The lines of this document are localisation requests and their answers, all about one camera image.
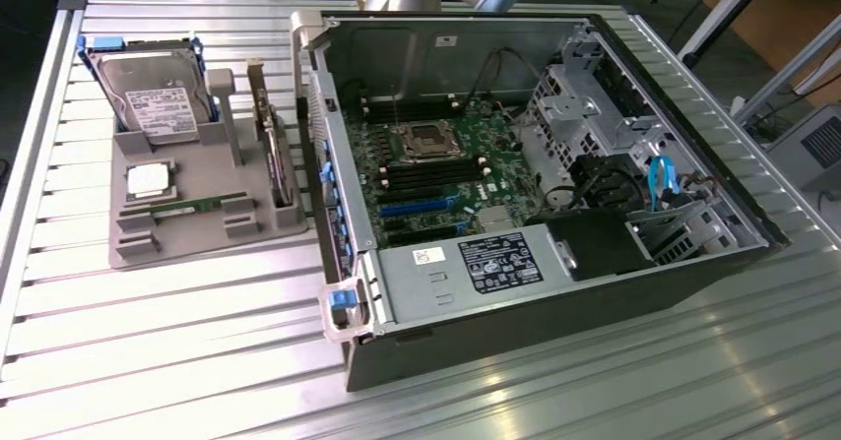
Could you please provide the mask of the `silver metal disk bay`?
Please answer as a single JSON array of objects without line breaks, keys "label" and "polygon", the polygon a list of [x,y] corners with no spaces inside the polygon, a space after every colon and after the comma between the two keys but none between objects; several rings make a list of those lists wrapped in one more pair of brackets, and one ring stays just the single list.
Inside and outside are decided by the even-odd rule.
[{"label": "silver metal disk bay", "polygon": [[678,155],[678,135],[604,35],[575,26],[532,92],[527,112],[544,141],[572,157],[626,153],[639,165]]}]

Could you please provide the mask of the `green RAM stick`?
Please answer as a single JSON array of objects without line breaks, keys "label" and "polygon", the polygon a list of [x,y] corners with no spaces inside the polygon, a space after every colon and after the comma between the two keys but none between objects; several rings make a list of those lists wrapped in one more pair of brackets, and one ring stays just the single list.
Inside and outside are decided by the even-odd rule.
[{"label": "green RAM stick", "polygon": [[173,201],[162,204],[146,205],[118,211],[120,217],[128,217],[144,213],[156,214],[182,214],[182,213],[205,213],[216,211],[221,208],[221,202],[228,199],[245,197],[245,194],[229,194],[217,197]]}]

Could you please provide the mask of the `green motherboard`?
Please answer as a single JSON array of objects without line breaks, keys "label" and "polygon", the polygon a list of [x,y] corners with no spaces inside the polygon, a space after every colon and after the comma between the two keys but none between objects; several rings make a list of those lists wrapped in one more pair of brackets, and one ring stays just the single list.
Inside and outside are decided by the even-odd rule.
[{"label": "green motherboard", "polygon": [[[345,131],[373,236],[381,249],[523,225],[543,208],[540,176],[524,155],[515,111],[489,96],[467,104],[361,104]],[[407,163],[392,128],[448,120],[455,159]]]}]

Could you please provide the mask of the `silver CPU chip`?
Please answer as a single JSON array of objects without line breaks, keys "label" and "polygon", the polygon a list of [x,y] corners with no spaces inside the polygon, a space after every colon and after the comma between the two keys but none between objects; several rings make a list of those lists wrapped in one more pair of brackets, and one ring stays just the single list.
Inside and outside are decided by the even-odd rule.
[{"label": "silver CPU chip", "polygon": [[125,190],[134,198],[156,196],[169,189],[169,168],[164,163],[132,167],[125,174]]}]

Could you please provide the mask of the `grey computer tower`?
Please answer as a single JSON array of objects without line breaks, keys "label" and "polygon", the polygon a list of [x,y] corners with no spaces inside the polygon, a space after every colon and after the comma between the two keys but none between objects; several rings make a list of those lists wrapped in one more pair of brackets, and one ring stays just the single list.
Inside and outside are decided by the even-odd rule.
[{"label": "grey computer tower", "polygon": [[841,104],[812,110],[766,153],[799,190],[841,192]]}]

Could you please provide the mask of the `silver power supply unit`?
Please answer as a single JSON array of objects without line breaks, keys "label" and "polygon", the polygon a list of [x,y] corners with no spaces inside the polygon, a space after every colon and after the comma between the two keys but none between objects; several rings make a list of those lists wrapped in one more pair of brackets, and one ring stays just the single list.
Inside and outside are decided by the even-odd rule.
[{"label": "silver power supply unit", "polygon": [[400,326],[473,315],[574,285],[541,224],[387,249],[377,257]]}]

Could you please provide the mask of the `CPU socket with metal frame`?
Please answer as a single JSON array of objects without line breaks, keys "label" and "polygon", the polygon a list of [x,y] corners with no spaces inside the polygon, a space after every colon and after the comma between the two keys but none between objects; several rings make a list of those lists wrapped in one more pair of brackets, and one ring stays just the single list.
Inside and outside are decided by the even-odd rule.
[{"label": "CPU socket with metal frame", "polygon": [[463,155],[453,126],[448,120],[400,123],[393,126],[400,155],[407,163],[455,159]]}]

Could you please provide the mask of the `white desk with wooden top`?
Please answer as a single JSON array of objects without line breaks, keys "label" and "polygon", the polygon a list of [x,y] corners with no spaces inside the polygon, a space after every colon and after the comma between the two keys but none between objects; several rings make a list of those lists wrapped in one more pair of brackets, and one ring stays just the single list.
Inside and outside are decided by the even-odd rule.
[{"label": "white desk with wooden top", "polygon": [[662,36],[675,35],[686,53],[712,37],[712,30],[732,18],[727,29],[779,71],[807,43],[841,15],[841,0],[691,0],[702,9],[688,20],[672,20]]}]

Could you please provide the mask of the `black air shroud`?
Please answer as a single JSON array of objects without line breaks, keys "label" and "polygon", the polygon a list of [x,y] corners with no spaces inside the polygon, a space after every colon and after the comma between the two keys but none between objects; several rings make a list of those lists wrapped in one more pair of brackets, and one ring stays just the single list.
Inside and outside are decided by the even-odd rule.
[{"label": "black air shroud", "polygon": [[548,217],[544,224],[576,281],[655,266],[624,212],[615,209],[572,210]]}]

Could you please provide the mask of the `open black PC case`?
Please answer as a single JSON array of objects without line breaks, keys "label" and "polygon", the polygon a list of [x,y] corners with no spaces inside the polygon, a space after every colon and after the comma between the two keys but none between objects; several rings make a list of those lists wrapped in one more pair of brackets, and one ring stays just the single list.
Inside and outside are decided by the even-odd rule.
[{"label": "open black PC case", "polygon": [[602,16],[293,25],[348,391],[662,310],[788,245]]}]

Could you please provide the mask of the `grey parts rack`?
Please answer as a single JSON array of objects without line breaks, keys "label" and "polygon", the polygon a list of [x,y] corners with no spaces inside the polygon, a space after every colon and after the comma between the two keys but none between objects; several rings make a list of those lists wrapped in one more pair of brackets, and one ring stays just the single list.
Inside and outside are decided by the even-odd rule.
[{"label": "grey parts rack", "polygon": [[[276,107],[285,183],[292,193],[292,204],[284,208],[276,208],[272,202],[253,100],[250,119],[234,119],[228,110],[230,71],[210,70],[208,80],[222,112],[217,121],[198,126],[196,141],[152,145],[138,131],[118,132],[112,139],[108,259],[114,269],[295,235],[307,229],[288,137]],[[169,189],[160,195],[134,198],[126,192],[126,171],[152,163],[168,165]],[[224,200],[212,212],[118,216],[124,209],[229,194],[245,197]]]}]

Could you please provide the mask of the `hard disk in blue carrier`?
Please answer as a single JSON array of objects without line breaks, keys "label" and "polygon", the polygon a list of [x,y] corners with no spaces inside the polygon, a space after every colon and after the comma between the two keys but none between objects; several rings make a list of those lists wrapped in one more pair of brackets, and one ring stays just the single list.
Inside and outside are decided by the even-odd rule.
[{"label": "hard disk in blue carrier", "polygon": [[76,54],[97,81],[120,130],[152,145],[189,143],[217,118],[205,86],[202,44],[193,36],[132,40],[80,36]]}]

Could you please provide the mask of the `graphics card with metal bracket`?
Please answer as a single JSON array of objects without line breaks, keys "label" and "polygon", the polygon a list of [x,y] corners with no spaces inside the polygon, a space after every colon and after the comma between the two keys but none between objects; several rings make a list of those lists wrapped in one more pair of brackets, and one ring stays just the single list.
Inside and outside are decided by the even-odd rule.
[{"label": "graphics card with metal bracket", "polygon": [[276,208],[284,208],[292,204],[292,193],[285,183],[277,137],[277,117],[268,97],[262,66],[264,63],[258,58],[246,60],[246,77],[253,100],[256,132],[265,155],[272,202]]}]

